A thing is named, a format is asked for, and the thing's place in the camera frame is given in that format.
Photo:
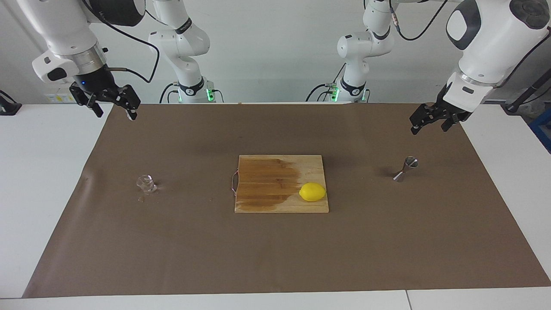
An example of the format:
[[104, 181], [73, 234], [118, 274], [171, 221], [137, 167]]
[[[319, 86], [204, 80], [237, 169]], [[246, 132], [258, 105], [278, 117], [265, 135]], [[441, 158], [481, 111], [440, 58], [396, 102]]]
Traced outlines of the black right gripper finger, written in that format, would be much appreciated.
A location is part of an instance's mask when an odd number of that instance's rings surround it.
[[99, 106], [99, 104], [96, 101], [95, 95], [92, 94], [91, 97], [88, 97], [86, 92], [82, 90], [77, 83], [72, 83], [69, 87], [69, 91], [71, 93], [71, 96], [75, 99], [75, 102], [79, 106], [86, 106], [91, 111], [94, 112], [96, 117], [101, 118], [104, 114], [104, 111]]
[[108, 101], [123, 108], [127, 117], [134, 121], [137, 118], [137, 109], [140, 106], [140, 98], [134, 88], [127, 84], [123, 87], [110, 87], [107, 89]]

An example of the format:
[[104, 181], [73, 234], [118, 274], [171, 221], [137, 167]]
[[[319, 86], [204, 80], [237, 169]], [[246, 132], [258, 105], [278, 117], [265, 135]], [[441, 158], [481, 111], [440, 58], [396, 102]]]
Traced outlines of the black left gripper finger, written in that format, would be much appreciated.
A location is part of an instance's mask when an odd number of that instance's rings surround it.
[[462, 121], [461, 113], [447, 113], [444, 122], [441, 125], [443, 132], [449, 131], [453, 125]]
[[419, 131], [426, 125], [432, 124], [439, 120], [440, 108], [437, 104], [428, 105], [421, 104], [419, 107], [411, 114], [411, 133], [417, 135]]

